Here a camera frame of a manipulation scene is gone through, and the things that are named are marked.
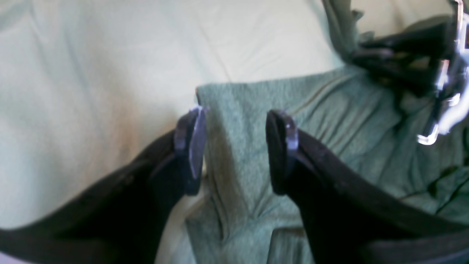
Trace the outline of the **white black gripper body right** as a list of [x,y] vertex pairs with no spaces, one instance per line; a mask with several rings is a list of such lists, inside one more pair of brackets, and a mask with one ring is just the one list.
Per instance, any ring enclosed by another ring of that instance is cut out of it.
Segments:
[[417,142],[433,145],[468,115],[468,8],[451,0],[454,15],[444,37],[444,54],[435,80],[435,105]]

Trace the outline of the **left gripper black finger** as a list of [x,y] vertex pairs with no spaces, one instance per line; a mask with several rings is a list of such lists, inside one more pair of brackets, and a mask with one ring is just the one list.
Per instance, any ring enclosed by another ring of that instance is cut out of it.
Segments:
[[424,19],[403,32],[364,41],[351,55],[355,65],[414,92],[433,86],[439,62],[451,47],[455,25],[450,15]]
[[315,263],[468,263],[467,225],[374,187],[282,111],[268,111],[265,137],[272,189],[298,207]]
[[174,206],[198,194],[206,108],[197,106],[132,162],[25,227],[1,230],[1,253],[31,264],[152,264]]

